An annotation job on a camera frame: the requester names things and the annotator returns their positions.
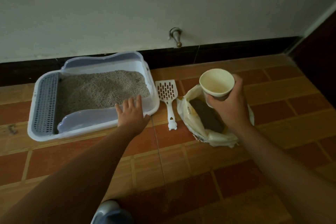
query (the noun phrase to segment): cat litter box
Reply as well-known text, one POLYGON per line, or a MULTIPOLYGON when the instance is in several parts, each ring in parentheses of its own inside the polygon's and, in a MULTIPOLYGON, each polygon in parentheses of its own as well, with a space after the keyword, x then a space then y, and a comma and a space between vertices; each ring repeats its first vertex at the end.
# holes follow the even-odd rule
POLYGON ((139 52, 76 57, 66 61, 61 70, 45 73, 37 80, 29 113, 28 135, 36 141, 48 141, 117 126, 115 107, 82 110, 65 116, 59 124, 55 122, 57 86, 62 73, 91 74, 115 70, 136 71, 144 76, 150 95, 142 99, 143 115, 154 114, 160 100, 148 64, 139 52))

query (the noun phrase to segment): paper cup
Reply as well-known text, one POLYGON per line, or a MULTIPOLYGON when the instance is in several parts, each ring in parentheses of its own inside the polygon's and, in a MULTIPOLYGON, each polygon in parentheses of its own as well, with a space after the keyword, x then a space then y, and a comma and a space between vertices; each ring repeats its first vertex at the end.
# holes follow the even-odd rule
POLYGON ((219 101, 224 101, 233 89, 235 79, 228 71, 215 68, 204 72, 199 78, 199 84, 203 89, 205 99, 206 94, 209 94, 219 101))

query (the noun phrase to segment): litter scoop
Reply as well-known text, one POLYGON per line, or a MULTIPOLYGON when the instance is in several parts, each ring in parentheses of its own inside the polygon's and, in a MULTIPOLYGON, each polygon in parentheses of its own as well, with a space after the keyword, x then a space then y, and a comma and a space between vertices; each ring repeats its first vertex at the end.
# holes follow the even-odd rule
POLYGON ((169 130, 177 129, 177 123, 171 105, 175 98, 177 98, 177 88, 175 80, 156 81, 155 87, 162 102, 165 102, 168 111, 168 128, 169 130))

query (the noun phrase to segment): wall hook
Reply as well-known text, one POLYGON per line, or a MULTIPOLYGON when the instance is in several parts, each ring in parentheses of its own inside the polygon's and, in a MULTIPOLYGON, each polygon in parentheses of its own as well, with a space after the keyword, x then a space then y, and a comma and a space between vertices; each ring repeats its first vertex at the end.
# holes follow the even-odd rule
POLYGON ((169 32, 169 36, 174 38, 174 40, 176 41, 177 48, 182 47, 182 43, 180 41, 181 33, 182 33, 182 30, 180 28, 172 28, 169 32))

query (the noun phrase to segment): plastic bag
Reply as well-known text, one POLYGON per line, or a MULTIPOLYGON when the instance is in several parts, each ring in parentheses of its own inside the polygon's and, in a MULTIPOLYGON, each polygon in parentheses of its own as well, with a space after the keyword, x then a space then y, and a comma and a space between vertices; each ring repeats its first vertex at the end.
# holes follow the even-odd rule
MULTIPOLYGON (((237 136, 226 129, 223 133, 217 133, 209 129, 205 129, 200 117, 195 109, 191 106, 192 99, 202 97, 203 90, 200 85, 196 85, 187 92, 182 100, 177 99, 177 112, 183 120, 184 124, 193 133, 195 138, 199 141, 209 143, 211 146, 229 146, 233 148, 238 143, 237 136)), ((250 122, 254 125, 254 114, 248 106, 250 122)))

